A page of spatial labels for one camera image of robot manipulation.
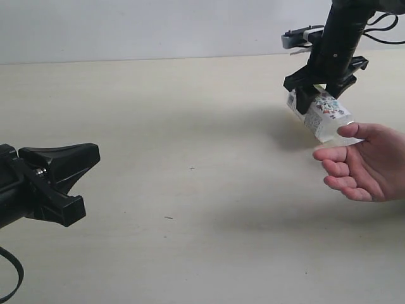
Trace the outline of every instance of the palm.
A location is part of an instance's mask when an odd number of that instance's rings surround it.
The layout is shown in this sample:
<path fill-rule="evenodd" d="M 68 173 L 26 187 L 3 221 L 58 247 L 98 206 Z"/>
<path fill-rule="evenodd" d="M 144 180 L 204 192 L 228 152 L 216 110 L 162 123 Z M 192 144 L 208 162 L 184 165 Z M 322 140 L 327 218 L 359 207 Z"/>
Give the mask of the palm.
<path fill-rule="evenodd" d="M 344 133 L 354 131 L 353 126 L 346 128 Z M 388 128 L 378 131 L 352 146 L 314 152 L 329 174 L 328 186 L 356 201 L 388 201 L 405 195 L 405 137 Z"/>

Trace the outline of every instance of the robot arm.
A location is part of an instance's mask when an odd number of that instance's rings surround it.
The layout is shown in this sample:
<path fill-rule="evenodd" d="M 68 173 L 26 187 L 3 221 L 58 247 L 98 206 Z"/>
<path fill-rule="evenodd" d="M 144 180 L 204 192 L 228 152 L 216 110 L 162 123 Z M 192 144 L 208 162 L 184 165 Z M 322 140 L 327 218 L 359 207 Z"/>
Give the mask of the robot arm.
<path fill-rule="evenodd" d="M 307 65 L 284 81 L 288 91 L 296 90 L 299 113 L 305 114 L 318 94 L 314 85 L 325 84 L 326 91 L 338 98 L 356 83 L 354 73 L 365 70 L 368 60 L 353 55 L 377 11 L 405 14 L 405 0 L 333 0 L 325 26 L 290 30 L 282 36 L 285 49 L 311 44 Z"/>

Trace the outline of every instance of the wire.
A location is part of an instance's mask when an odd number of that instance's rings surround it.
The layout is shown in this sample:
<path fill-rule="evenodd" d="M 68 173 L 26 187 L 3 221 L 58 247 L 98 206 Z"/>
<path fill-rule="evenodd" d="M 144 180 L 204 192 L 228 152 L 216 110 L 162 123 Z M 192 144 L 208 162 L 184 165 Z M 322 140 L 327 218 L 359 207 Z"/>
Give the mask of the wire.
<path fill-rule="evenodd" d="M 364 36 L 366 36 L 367 38 L 370 38 L 371 40 L 377 41 L 379 43 L 383 43 L 383 44 L 390 44 L 393 46 L 398 46 L 401 44 L 405 44 L 405 41 L 385 41 L 385 40 L 381 40 L 379 38 L 376 38 L 372 35 L 370 35 L 370 32 L 388 32 L 389 30 L 392 30 L 394 27 L 396 27 L 398 25 L 399 22 L 399 17 L 397 15 L 393 15 L 393 14 L 388 14 L 385 13 L 381 16 L 379 16 L 374 22 L 371 23 L 367 23 L 367 25 L 376 25 L 378 22 L 382 21 L 383 19 L 390 17 L 390 16 L 394 16 L 395 19 L 392 22 L 392 24 L 388 27 L 382 27 L 382 28 L 368 28 L 366 30 L 364 30 Z"/>

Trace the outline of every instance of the white wall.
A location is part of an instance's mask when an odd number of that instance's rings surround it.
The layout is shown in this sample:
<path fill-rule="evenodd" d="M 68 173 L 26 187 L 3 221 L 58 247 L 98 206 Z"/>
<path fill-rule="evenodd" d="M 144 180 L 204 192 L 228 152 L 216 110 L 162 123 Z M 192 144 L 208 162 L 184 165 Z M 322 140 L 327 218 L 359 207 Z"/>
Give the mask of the white wall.
<path fill-rule="evenodd" d="M 2 0 L 0 63 L 281 53 L 283 32 L 324 24 L 329 8 L 330 0 Z M 404 25 L 389 37 L 400 39 Z"/>

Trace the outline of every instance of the table surface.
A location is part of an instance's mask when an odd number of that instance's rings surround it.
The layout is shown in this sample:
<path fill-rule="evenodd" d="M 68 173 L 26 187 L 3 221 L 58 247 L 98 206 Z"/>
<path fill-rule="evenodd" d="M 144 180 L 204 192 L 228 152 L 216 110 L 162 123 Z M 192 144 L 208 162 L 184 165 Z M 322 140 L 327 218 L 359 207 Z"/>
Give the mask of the table surface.
<path fill-rule="evenodd" d="M 405 130 L 405 50 L 370 60 L 341 98 Z M 307 55 L 0 66 L 1 142 L 92 142 L 70 228 L 21 219 L 13 303 L 404 303 L 405 205 L 327 189 L 318 144 L 285 104 Z M 0 262 L 2 294 L 16 274 Z"/>

